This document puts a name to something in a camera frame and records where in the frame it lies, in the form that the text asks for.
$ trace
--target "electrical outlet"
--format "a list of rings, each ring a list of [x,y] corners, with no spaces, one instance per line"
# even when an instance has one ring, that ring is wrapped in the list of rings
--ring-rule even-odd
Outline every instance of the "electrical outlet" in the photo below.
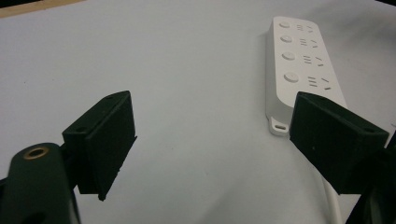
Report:
[[[298,91],[347,107],[320,30],[312,21],[275,17],[265,58],[265,113],[271,133],[289,134]]]

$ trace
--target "white background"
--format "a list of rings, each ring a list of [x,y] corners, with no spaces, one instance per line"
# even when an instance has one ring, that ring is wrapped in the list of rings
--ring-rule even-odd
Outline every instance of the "white background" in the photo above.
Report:
[[[264,108],[274,16],[318,24],[348,108],[393,133],[396,7],[374,0],[88,0],[0,19],[0,177],[62,144],[101,98],[130,91],[136,134],[85,224],[328,223],[321,180]],[[342,196],[346,220],[356,196]]]

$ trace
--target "white power strip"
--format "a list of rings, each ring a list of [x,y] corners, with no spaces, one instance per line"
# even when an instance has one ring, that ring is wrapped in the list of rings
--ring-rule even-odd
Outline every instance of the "white power strip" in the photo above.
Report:
[[[267,35],[265,107],[270,132],[286,136],[298,91],[347,107],[318,26],[275,17]]]

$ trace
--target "screw hole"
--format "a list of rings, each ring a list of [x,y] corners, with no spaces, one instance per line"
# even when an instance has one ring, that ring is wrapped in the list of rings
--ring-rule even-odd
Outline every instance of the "screw hole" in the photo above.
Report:
[[[44,213],[35,213],[23,220],[22,224],[41,224],[46,220]]]
[[[367,133],[375,133],[375,131],[371,128],[364,128],[364,131],[366,131]]]
[[[76,129],[76,131],[79,132],[79,133],[83,133],[83,132],[87,131],[87,128],[86,127],[79,127],[79,128]]]
[[[23,155],[26,160],[35,160],[46,155],[50,150],[47,147],[35,147]]]
[[[280,130],[286,130],[286,127],[281,126],[281,125],[276,125],[275,127],[278,128],[278,129],[280,129]]]

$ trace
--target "white cable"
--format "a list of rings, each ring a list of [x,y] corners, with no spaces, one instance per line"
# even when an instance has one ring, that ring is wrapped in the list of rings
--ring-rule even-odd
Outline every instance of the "white cable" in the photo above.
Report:
[[[327,182],[327,180],[322,177],[324,190],[326,191],[327,203],[330,210],[330,223],[332,224],[343,224],[343,219],[341,218],[340,205],[338,204],[338,194],[332,188],[332,185]]]

